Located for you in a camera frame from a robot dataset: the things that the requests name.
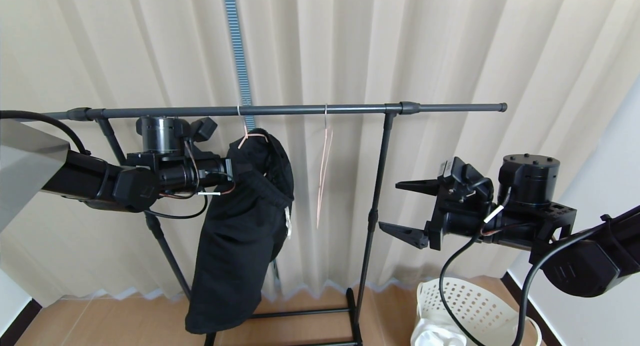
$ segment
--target black baseboard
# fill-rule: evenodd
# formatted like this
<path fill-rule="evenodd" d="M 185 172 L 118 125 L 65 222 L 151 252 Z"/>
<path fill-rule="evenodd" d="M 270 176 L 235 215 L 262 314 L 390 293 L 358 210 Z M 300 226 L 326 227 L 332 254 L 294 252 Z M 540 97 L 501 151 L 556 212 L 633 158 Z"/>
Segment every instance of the black baseboard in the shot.
<path fill-rule="evenodd" d="M 0 336 L 0 346 L 14 346 L 41 309 L 42 306 L 31 299 L 4 334 Z"/>
<path fill-rule="evenodd" d="M 505 275 L 502 276 L 501 280 L 505 287 L 507 287 L 507 289 L 509 290 L 509 293 L 515 298 L 518 304 L 520 304 L 522 298 L 522 289 L 518 286 L 516 281 L 514 281 L 512 276 L 509 275 L 509 272 L 505 273 Z M 542 316 L 540 316 L 540 313 L 534 307 L 534 305 L 531 304 L 531 302 L 528 303 L 528 306 L 526 307 L 526 315 L 531 317 L 537 323 L 537 325 L 540 326 L 542 340 L 544 340 L 546 346 L 562 346 L 560 341 L 558 341 L 556 335 L 551 332 L 551 328 L 549 328 L 549 325 L 547 325 L 544 319 L 542 319 Z"/>

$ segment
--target laundry basket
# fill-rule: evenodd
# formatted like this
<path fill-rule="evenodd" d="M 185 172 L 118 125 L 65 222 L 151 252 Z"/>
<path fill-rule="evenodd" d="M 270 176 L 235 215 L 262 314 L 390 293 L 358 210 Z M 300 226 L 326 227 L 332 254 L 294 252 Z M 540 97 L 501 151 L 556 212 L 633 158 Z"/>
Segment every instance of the laundry basket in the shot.
<path fill-rule="evenodd" d="M 434 322 L 453 324 L 453 320 L 442 304 L 438 278 L 418 286 L 418 318 Z M 518 327 L 518 312 L 505 301 L 486 289 L 459 278 L 445 277 L 443 280 L 446 304 L 460 323 L 478 341 L 491 346 L 510 346 Z M 538 324 L 528 318 L 537 332 L 536 346 L 542 343 Z M 467 339 L 467 344 L 475 343 Z"/>

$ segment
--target curtain fold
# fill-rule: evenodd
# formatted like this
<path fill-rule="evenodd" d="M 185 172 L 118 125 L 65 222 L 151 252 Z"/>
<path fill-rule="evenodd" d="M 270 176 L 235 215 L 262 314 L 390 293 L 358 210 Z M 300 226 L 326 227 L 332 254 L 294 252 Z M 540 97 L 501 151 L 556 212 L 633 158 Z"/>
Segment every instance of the curtain fold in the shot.
<path fill-rule="evenodd" d="M 506 113 L 396 118 L 379 218 L 422 228 L 434 198 L 396 182 L 434 178 L 452 156 L 496 178 L 502 157 L 562 161 L 555 196 L 572 181 L 640 72 L 640 0 L 237 0 L 256 105 L 507 102 Z M 0 106 L 235 106 L 240 101 L 223 0 L 0 0 Z M 292 239 L 264 291 L 320 293 L 357 282 L 380 152 L 382 115 L 329 115 L 333 131 L 316 224 L 325 119 L 258 116 L 295 176 Z M 226 154 L 240 117 L 217 117 L 199 144 Z M 125 152 L 142 149 L 135 120 L 112 124 Z M 115 162 L 97 125 L 69 123 L 95 156 Z M 62 135 L 46 125 L 32 124 Z M 158 201 L 172 214 L 201 199 Z M 161 220 L 187 280 L 203 216 Z M 437 275 L 466 242 L 417 250 L 376 232 L 368 280 Z M 517 251 L 475 245 L 452 265 L 501 276 Z M 130 287 L 166 295 L 178 282 L 139 214 L 108 213 L 38 194 L 0 235 L 0 267 L 43 305 L 62 295 Z"/>

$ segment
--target wooden floor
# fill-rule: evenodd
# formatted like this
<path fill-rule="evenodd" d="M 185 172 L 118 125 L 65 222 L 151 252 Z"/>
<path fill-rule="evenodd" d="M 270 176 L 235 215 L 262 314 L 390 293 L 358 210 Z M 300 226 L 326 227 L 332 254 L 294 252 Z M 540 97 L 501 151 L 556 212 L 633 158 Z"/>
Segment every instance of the wooden floor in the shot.
<path fill-rule="evenodd" d="M 503 298 L 512 307 L 517 303 L 498 278 L 471 280 Z M 294 311 L 312 307 L 345 307 L 345 296 L 327 288 L 320 299 L 300 292 L 290 300 L 266 300 L 256 312 Z M 60 300 L 42 309 L 17 346 L 27 345 L 197 345 L 204 337 L 185 331 L 188 303 L 164 297 L 147 300 L 130 297 L 93 300 Z M 416 292 L 390 286 L 381 293 L 366 289 L 360 316 L 360 329 L 366 346 L 409 345 L 416 320 Z M 523 344 L 535 344 L 533 328 L 526 330 Z M 346 341 L 351 336 L 348 314 L 250 319 L 242 325 L 218 332 L 215 345 L 290 345 L 311 342 Z"/>

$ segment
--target clothes rack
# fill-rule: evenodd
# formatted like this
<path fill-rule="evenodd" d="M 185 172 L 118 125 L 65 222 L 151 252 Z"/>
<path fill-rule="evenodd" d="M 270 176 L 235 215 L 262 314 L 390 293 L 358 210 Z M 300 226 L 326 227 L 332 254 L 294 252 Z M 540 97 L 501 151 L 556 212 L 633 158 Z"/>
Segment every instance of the clothes rack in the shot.
<path fill-rule="evenodd" d="M 164 117 L 190 117 L 190 116 L 272 116 L 272 115 L 352 115 L 384 113 L 384 124 L 382 130 L 382 141 L 380 154 L 377 163 L 377 173 L 375 175 L 375 187 L 371 209 L 368 212 L 366 227 L 365 250 L 362 259 L 362 268 L 359 278 L 358 298 L 356 300 L 354 291 L 348 288 L 345 294 L 347 307 L 332 309 L 311 309 L 304 311 L 273 312 L 254 314 L 251 318 L 271 318 L 303 316 L 307 314 L 322 314 L 334 312 L 348 312 L 352 340 L 344 342 L 330 343 L 307 343 L 300 346 L 362 346 L 362 335 L 360 330 L 360 313 L 364 295 L 364 287 L 367 279 L 367 271 L 371 256 L 371 246 L 373 235 L 378 222 L 378 202 L 382 190 L 382 179 L 387 161 L 387 151 L 389 150 L 389 140 L 391 139 L 391 129 L 394 118 L 398 115 L 414 115 L 425 112 L 473 112 L 473 111 L 494 111 L 504 112 L 507 109 L 505 103 L 500 104 L 418 104 L 415 102 L 399 102 L 397 104 L 338 104 L 338 105 L 317 105 L 317 106 L 244 106 L 244 107 L 173 107 L 173 108 L 121 108 L 121 109 L 92 109 L 75 108 L 66 112 L 45 113 L 45 115 L 57 120 L 74 121 L 96 121 L 107 138 L 110 148 L 120 163 L 125 160 L 124 152 L 115 136 L 110 118 L 138 118 L 142 116 L 164 116 Z M 158 241 L 164 256 L 167 258 L 174 275 L 178 279 L 185 296 L 191 298 L 189 284 L 180 270 L 176 258 L 174 257 L 169 244 L 162 232 L 160 221 L 151 214 L 146 215 L 146 224 L 151 233 Z M 207 334 L 205 346 L 213 346 L 216 334 Z"/>

